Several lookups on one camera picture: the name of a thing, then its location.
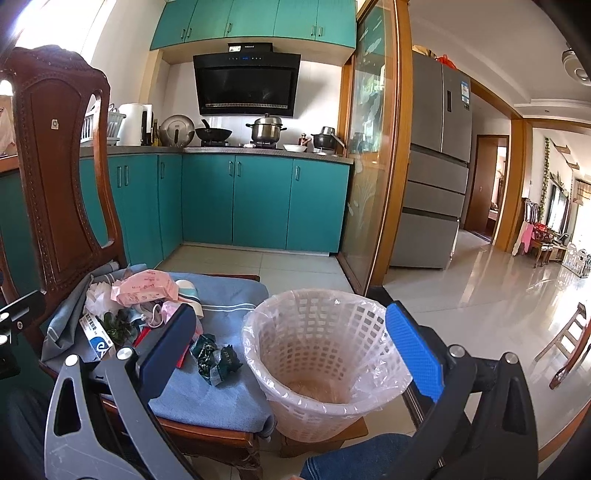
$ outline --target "blue towel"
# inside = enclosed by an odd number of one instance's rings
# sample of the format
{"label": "blue towel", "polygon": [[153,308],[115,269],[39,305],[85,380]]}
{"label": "blue towel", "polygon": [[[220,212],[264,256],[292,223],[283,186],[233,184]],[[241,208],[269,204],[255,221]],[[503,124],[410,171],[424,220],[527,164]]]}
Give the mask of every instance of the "blue towel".
{"label": "blue towel", "polygon": [[[243,318],[268,298],[266,287],[243,278],[170,275],[173,280],[185,278],[195,285],[203,306],[203,330],[214,334],[219,346],[231,344],[244,365],[224,383],[212,387],[199,375],[193,357],[187,354],[183,367],[175,369],[162,395],[150,401],[153,412],[158,417],[190,425],[269,436],[275,428],[275,417],[246,364],[242,347]],[[76,329],[74,346],[47,365],[59,371],[71,353],[77,353],[84,361],[94,359],[81,328]]]}

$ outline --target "wooden chair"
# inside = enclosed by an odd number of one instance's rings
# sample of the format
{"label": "wooden chair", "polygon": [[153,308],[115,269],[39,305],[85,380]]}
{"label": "wooden chair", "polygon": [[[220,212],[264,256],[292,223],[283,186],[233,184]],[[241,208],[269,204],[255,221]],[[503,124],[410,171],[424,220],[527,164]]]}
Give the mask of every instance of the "wooden chair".
{"label": "wooden chair", "polygon": [[[39,325],[74,286],[111,260],[127,265],[106,155],[110,87],[101,71],[91,68],[78,54],[56,46],[15,48],[0,73],[8,76],[14,87],[21,182],[47,304],[45,313],[24,332],[40,355],[44,336]],[[92,232],[80,191],[80,134],[92,95],[100,103],[93,137],[96,183],[109,238],[104,246]],[[0,268],[9,277],[6,266],[4,255],[0,255]],[[254,275],[248,278],[258,280]],[[44,370],[55,377],[55,372]],[[115,405],[105,401],[105,407],[116,423]],[[207,456],[234,466],[242,480],[261,479],[254,434],[159,421],[185,455]]]}
{"label": "wooden chair", "polygon": [[[550,388],[554,390],[558,387],[562,380],[569,374],[569,372],[573,369],[576,365],[577,361],[581,357],[584,348],[587,346],[589,342],[589,337],[591,336],[591,321],[587,323],[586,326],[582,325],[578,320],[577,317],[581,315],[584,319],[587,319],[587,311],[585,309],[585,305],[579,303],[577,305],[577,310],[575,311],[574,315],[570,318],[570,320],[564,325],[561,331],[559,331],[558,335],[556,335],[552,341],[546,345],[546,347],[538,353],[538,355],[534,358],[534,362],[539,362],[540,359],[548,353],[548,351],[556,345],[556,348],[560,350],[560,352],[567,358],[567,362],[564,367],[556,372],[556,375],[550,381]],[[581,329],[581,334],[579,338],[575,338],[572,333],[569,332],[570,327],[576,323],[578,327]],[[569,352],[566,347],[562,344],[562,339],[567,338],[570,343],[574,345],[574,349],[572,352]],[[589,350],[591,349],[591,345],[587,347],[587,351],[583,355],[581,362],[585,359]]]}

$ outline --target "teal cabinet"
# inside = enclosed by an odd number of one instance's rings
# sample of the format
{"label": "teal cabinet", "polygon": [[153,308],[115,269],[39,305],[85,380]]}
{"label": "teal cabinet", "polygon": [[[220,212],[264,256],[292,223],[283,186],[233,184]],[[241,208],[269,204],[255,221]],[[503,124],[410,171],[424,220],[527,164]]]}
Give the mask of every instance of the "teal cabinet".
{"label": "teal cabinet", "polygon": [[0,233],[8,269],[17,293],[26,295],[39,289],[41,281],[18,170],[0,175],[0,202]]}
{"label": "teal cabinet", "polygon": [[182,164],[182,155],[158,156],[158,212],[164,258],[183,243]]}
{"label": "teal cabinet", "polygon": [[99,193],[96,189],[95,161],[90,158],[80,161],[80,188],[82,200],[86,209],[86,216],[99,245],[105,245],[108,240],[107,227],[103,210],[100,207]]}
{"label": "teal cabinet", "polygon": [[355,0],[319,0],[316,40],[355,48],[355,15]]}
{"label": "teal cabinet", "polygon": [[280,0],[274,37],[315,40],[318,0]]}
{"label": "teal cabinet", "polygon": [[291,158],[236,156],[233,245],[285,249],[292,165]]}
{"label": "teal cabinet", "polygon": [[279,0],[234,0],[227,37],[272,37]]}
{"label": "teal cabinet", "polygon": [[174,0],[164,6],[150,50],[183,43],[197,0]]}
{"label": "teal cabinet", "polygon": [[130,264],[145,263],[148,268],[154,268],[163,259],[157,155],[123,155],[117,161],[123,163],[123,216],[119,218],[124,225],[128,261]]}
{"label": "teal cabinet", "polygon": [[234,155],[183,155],[183,239],[232,244]]}
{"label": "teal cabinet", "polygon": [[223,38],[228,27],[232,0],[199,0],[185,42]]}
{"label": "teal cabinet", "polygon": [[338,252],[349,166],[294,159],[287,249]]}

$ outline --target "pink package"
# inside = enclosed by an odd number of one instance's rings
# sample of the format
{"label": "pink package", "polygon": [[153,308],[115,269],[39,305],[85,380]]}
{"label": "pink package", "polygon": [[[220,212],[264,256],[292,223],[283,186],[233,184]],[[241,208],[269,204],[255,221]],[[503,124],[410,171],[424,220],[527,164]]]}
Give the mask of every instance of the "pink package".
{"label": "pink package", "polygon": [[144,270],[113,283],[111,300],[124,307],[158,299],[178,299],[178,285],[166,272]]}

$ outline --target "metal bolt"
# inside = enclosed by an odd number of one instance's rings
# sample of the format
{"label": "metal bolt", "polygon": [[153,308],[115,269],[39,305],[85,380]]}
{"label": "metal bolt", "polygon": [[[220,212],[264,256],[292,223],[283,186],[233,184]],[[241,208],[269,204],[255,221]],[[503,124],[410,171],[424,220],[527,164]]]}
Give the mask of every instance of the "metal bolt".
{"label": "metal bolt", "polygon": [[68,367],[73,367],[78,363],[78,355],[68,355],[65,363]]}
{"label": "metal bolt", "polygon": [[466,350],[462,345],[452,345],[449,348],[449,353],[453,358],[462,358],[466,355]]}
{"label": "metal bolt", "polygon": [[128,346],[125,346],[117,352],[117,358],[119,360],[127,360],[133,354],[134,354],[134,351],[131,348],[129,348]]}
{"label": "metal bolt", "polygon": [[507,352],[505,354],[505,360],[508,364],[515,365],[519,361],[519,357],[513,352]]}

